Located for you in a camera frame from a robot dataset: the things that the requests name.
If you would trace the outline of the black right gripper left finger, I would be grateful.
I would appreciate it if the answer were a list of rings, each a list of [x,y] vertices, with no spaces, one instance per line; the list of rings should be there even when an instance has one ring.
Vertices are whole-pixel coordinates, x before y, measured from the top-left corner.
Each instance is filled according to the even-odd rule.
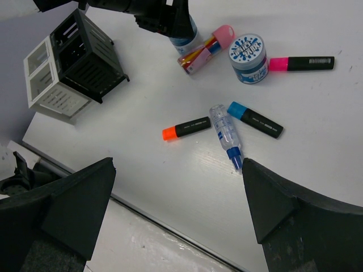
[[[83,271],[115,182],[112,158],[1,200],[1,271]]]

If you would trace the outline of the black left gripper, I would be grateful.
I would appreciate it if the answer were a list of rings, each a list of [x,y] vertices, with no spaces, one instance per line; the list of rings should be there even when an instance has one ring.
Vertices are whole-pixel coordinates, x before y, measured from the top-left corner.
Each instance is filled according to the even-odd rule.
[[[171,38],[191,39],[194,35],[187,0],[174,0],[170,5],[166,1],[155,0],[77,1],[77,4],[81,10],[85,10],[89,5],[131,14],[140,28],[167,34]]]

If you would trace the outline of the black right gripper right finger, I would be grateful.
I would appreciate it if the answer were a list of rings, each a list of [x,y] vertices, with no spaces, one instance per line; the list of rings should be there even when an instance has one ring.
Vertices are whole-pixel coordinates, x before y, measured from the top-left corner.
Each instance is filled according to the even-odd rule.
[[[243,161],[243,182],[269,271],[362,271],[362,207]]]

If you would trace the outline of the blue slime jar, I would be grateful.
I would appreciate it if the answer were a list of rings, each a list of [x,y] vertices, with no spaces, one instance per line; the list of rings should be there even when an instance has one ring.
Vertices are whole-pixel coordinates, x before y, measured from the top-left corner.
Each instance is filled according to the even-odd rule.
[[[193,33],[194,33],[192,38],[190,38],[190,39],[169,38],[171,44],[174,46],[176,51],[181,56],[187,54],[192,49],[198,47],[199,45],[201,45],[203,43],[203,39],[198,31],[198,27],[195,24],[195,21],[193,20],[193,18],[191,16],[190,16],[190,19],[191,19],[192,29],[193,29]]]
[[[244,84],[258,83],[268,75],[265,43],[257,34],[237,37],[230,44],[229,60],[237,78]]]

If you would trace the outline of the pink capped crayon tube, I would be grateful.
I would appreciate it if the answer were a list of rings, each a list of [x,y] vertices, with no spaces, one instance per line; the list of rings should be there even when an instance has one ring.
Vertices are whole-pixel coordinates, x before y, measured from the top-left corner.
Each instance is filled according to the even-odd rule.
[[[210,38],[178,59],[178,64],[186,74],[192,75],[204,67],[213,57],[229,47],[235,32],[232,26],[222,25]]]

